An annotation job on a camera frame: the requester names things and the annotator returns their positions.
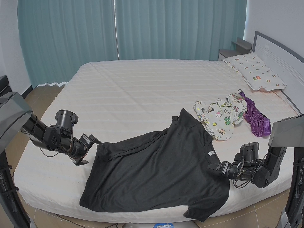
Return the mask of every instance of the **white headboard panel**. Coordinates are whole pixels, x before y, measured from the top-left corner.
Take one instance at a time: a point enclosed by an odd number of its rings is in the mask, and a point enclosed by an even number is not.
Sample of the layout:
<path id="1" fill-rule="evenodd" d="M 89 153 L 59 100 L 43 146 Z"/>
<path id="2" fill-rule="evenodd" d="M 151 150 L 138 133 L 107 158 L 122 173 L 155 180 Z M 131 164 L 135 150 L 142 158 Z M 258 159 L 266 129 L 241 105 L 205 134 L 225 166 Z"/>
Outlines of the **white headboard panel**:
<path id="1" fill-rule="evenodd" d="M 253 51 L 287 84 L 283 93 L 299 112 L 304 113 L 304 58 L 257 31 Z"/>

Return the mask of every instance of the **mattress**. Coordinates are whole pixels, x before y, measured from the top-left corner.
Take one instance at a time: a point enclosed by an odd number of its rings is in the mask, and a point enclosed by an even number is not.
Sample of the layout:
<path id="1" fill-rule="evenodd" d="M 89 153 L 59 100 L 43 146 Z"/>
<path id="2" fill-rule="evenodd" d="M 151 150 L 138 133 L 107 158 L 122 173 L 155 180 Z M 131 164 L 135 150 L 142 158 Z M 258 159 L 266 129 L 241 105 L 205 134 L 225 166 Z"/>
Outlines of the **mattress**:
<path id="1" fill-rule="evenodd" d="M 197 118 L 192 106 L 197 99 L 211 103 L 242 89 L 271 122 L 296 115 L 278 92 L 249 88 L 243 78 L 222 61 L 126 60 L 87 63 L 80 67 L 42 117 L 55 124 L 55 113 L 67 109 L 79 116 L 74 136 L 93 134 L 102 142 L 118 142 L 151 131 L 167 128 L 172 116 L 185 108 Z M 233 162 L 241 145 L 259 142 L 259 155 L 268 150 L 268 138 L 258 138 L 243 120 L 228 141 L 213 140 L 221 161 Z M 71 217 L 101 222 L 180 222 L 188 207 L 154 209 L 142 212 L 94 212 L 79 205 L 89 177 L 96 145 L 85 157 L 89 164 L 75 166 L 68 156 L 45 157 L 30 141 L 19 161 L 14 181 L 31 206 Z M 236 189 L 230 183 L 227 202 L 212 216 L 228 214 L 273 196 L 290 187 L 293 148 L 287 150 L 279 177 L 264 189 L 253 184 Z"/>

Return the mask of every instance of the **curtain fold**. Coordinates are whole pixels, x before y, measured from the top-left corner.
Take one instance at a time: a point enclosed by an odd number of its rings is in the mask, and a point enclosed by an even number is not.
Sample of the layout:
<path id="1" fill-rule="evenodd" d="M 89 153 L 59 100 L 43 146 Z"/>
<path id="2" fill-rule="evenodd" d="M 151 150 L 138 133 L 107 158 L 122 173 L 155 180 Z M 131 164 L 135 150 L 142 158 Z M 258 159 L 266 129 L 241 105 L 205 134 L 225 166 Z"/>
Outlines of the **curtain fold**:
<path id="1" fill-rule="evenodd" d="M 115 1 L 121 60 L 217 60 L 244 35 L 246 0 Z"/>
<path id="2" fill-rule="evenodd" d="M 67 82 L 88 62 L 118 59 L 114 0 L 18 0 L 18 26 L 33 87 Z"/>

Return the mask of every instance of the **black shirt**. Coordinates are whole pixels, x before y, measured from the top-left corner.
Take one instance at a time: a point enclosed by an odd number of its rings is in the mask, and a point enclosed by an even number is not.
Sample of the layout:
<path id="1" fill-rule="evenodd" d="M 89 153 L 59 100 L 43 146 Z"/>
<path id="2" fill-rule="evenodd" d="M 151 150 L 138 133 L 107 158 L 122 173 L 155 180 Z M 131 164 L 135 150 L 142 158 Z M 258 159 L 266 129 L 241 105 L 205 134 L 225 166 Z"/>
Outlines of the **black shirt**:
<path id="1" fill-rule="evenodd" d="M 203 222 L 229 196 L 229 179 L 207 169 L 219 162 L 211 151 L 212 137 L 182 109 L 163 131 L 98 145 L 80 205 L 98 212 L 188 205 L 184 216 Z"/>

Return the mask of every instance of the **pillowcase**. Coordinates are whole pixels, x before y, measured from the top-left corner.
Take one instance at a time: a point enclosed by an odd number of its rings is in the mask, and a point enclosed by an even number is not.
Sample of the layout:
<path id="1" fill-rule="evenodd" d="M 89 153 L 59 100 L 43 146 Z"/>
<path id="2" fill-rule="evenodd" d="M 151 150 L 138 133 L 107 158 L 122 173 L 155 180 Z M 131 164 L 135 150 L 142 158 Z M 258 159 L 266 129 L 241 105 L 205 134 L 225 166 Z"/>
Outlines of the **pillowcase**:
<path id="1" fill-rule="evenodd" d="M 286 84 L 253 52 L 228 57 L 224 60 L 230 67 L 240 72 L 253 90 L 285 89 Z"/>

